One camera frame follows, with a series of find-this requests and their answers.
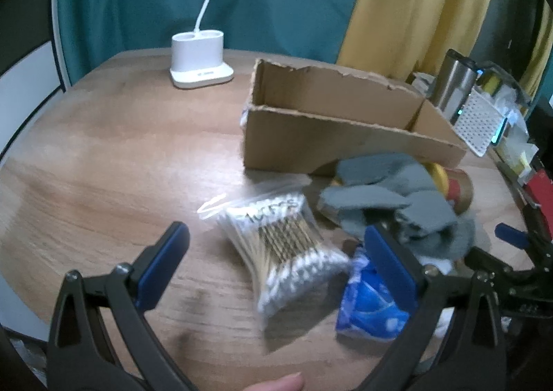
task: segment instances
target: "white base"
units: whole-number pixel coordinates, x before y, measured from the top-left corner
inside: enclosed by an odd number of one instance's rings
[[[175,87],[197,88],[227,83],[234,77],[234,70],[224,62],[218,67],[191,71],[173,71],[171,79]]]

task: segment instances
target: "clear plastic bag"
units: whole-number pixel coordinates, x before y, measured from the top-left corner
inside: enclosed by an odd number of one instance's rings
[[[265,182],[248,198],[222,195],[198,209],[201,219],[216,219],[250,270],[263,327],[287,303],[349,266],[348,256],[323,239],[301,192],[305,182]]]

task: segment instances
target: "blue gripper pad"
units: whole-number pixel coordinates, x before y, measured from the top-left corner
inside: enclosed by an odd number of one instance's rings
[[[139,311],[156,308],[190,245],[188,227],[174,222],[159,241],[146,247],[133,263],[130,285],[135,285],[134,306]]]
[[[526,249],[530,245],[526,232],[519,231],[505,223],[499,223],[494,233],[497,238],[506,241],[515,248]]]
[[[397,306],[413,314],[425,283],[421,264],[382,225],[367,227],[364,246]]]

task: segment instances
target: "white perforated panel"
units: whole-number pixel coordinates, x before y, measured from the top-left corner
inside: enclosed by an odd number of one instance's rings
[[[471,151],[482,157],[502,123],[503,115],[480,93],[472,91],[453,128]]]

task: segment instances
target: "yellow curtain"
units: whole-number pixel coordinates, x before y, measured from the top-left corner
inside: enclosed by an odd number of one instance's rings
[[[540,86],[541,76],[544,73],[551,48],[553,47],[553,13],[546,0],[541,14],[540,30],[537,34],[536,44],[530,57],[530,63],[521,78],[521,87],[534,97]]]
[[[489,0],[357,0],[337,63],[405,80],[436,74],[449,48],[468,55]]]

